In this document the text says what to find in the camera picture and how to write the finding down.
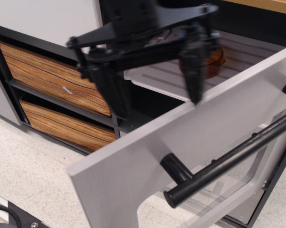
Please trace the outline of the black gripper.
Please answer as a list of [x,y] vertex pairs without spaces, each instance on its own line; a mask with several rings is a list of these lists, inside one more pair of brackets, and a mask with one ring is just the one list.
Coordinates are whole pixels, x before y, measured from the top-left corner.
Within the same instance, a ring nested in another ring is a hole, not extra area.
[[110,22],[70,38],[67,47],[75,51],[80,70],[88,71],[115,115],[127,119],[132,106],[129,86],[116,71],[171,59],[179,59],[190,100],[195,105],[202,100],[206,53],[218,38],[210,26],[217,6],[107,4],[105,9]]

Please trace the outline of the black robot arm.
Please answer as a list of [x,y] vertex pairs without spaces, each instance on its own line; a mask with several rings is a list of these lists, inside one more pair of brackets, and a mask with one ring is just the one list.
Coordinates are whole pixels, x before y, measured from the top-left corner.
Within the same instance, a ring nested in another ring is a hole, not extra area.
[[203,97],[206,59],[217,48],[210,22],[218,6],[209,3],[166,8],[155,0],[105,0],[109,22],[71,37],[67,47],[78,59],[83,79],[95,83],[111,111],[126,119],[132,101],[125,70],[180,59],[190,100]]

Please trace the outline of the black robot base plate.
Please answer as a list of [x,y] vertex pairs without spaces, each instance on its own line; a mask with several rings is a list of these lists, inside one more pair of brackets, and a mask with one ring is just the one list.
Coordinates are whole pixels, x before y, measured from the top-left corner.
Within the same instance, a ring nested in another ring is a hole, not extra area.
[[17,214],[22,228],[49,228],[46,223],[32,216],[10,201],[8,201],[8,208]]

